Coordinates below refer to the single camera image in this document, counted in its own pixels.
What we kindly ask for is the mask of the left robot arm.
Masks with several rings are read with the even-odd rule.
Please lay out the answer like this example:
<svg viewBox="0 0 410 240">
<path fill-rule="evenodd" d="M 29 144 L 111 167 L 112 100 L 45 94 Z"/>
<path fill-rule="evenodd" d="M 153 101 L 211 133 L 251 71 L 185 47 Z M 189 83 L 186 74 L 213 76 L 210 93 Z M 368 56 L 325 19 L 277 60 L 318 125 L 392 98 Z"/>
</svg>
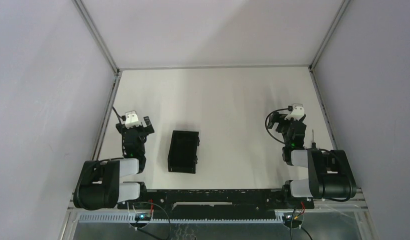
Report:
<svg viewBox="0 0 410 240">
<path fill-rule="evenodd" d="M 121 134 L 121 157 L 84 162 L 73 193 L 76 208 L 112 209 L 127 200 L 138 209 L 148 205 L 149 195 L 140 189 L 140 183 L 120 181 L 124 176 L 137 175 L 145 169 L 145 143 L 154 128 L 148 116 L 143 119 L 140 121 L 135 114 L 129 114 L 124 122 L 116 124 Z"/>
</svg>

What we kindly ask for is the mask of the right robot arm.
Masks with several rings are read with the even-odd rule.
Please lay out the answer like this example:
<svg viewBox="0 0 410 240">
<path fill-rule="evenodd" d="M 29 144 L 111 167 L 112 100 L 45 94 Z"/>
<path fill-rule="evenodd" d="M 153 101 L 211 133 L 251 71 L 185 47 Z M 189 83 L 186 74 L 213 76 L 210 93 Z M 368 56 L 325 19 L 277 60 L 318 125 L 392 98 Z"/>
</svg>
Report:
<svg viewBox="0 0 410 240">
<path fill-rule="evenodd" d="M 357 192 L 357 185 L 344 150 L 318 148 L 313 142 L 310 148 L 304 145 L 307 126 L 305 115 L 298 119 L 282 114 L 279 109 L 269 113 L 265 129 L 275 129 L 282 135 L 276 141 L 283 144 L 282 159 L 293 167 L 306 168 L 308 177 L 288 180 L 282 187 L 282 203 L 295 208 L 307 199 L 326 199 L 346 202 Z"/>
</svg>

